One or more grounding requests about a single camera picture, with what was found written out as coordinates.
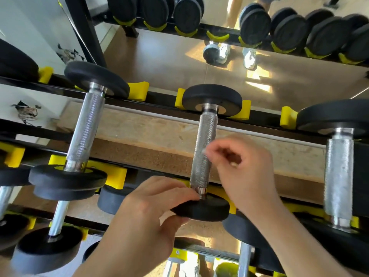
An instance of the finger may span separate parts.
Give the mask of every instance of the finger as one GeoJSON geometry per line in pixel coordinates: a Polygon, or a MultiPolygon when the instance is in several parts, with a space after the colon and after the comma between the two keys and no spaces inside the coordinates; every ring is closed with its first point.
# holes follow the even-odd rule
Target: finger
{"type": "Polygon", "coordinates": [[[247,158],[250,154],[250,150],[254,148],[254,143],[251,139],[241,140],[236,138],[224,138],[215,139],[209,145],[207,145],[205,152],[217,152],[220,150],[228,149],[234,154],[241,157],[242,160],[247,158]]]}
{"type": "Polygon", "coordinates": [[[183,188],[185,186],[186,185],[179,180],[164,176],[155,176],[155,178],[151,181],[146,180],[145,182],[143,182],[137,187],[137,189],[140,188],[139,192],[142,195],[155,195],[172,188],[183,188]]]}
{"type": "Polygon", "coordinates": [[[162,216],[164,212],[169,211],[186,201],[199,199],[200,196],[198,193],[188,187],[176,187],[152,197],[152,200],[158,204],[159,216],[162,216]]]}
{"type": "Polygon", "coordinates": [[[234,169],[229,160],[218,151],[211,151],[206,149],[205,155],[217,168],[220,177],[225,176],[227,173],[231,172],[234,169]]]}
{"type": "Polygon", "coordinates": [[[172,215],[168,217],[161,225],[161,232],[169,239],[173,239],[178,229],[189,221],[188,218],[172,215]]]}

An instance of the wooden board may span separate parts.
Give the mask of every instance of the wooden board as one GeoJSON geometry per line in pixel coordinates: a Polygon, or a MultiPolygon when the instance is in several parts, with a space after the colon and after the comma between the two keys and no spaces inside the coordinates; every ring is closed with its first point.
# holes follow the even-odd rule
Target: wooden board
{"type": "MultiPolygon", "coordinates": [[[[50,141],[48,146],[52,149],[67,151],[69,144],[50,141]]],[[[90,156],[184,177],[191,175],[192,158],[190,157],[102,139],[94,140],[90,156]]],[[[278,174],[275,174],[274,178],[280,196],[323,204],[324,184],[278,174]]],[[[220,183],[216,169],[211,170],[210,181],[220,183]]]]}
{"type": "MultiPolygon", "coordinates": [[[[58,127],[74,130],[80,110],[81,103],[70,102],[58,127]]],[[[105,108],[96,138],[192,158],[197,129],[193,124],[105,108]]],[[[233,134],[217,130],[217,138],[233,134]]],[[[324,182],[324,149],[250,137],[272,153],[276,174],[324,182]]]]}

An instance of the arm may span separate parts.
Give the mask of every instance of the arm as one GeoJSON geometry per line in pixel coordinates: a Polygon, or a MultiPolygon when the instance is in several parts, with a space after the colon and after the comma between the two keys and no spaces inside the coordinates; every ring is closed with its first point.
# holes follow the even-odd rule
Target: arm
{"type": "Polygon", "coordinates": [[[251,139],[228,138],[210,143],[205,154],[229,198],[264,235],[288,277],[351,276],[284,207],[266,149],[251,139]]]}
{"type": "Polygon", "coordinates": [[[99,245],[79,266],[74,277],[141,277],[165,261],[172,252],[178,228],[188,221],[164,212],[199,195],[178,180],[154,176],[122,202],[99,245]]]}

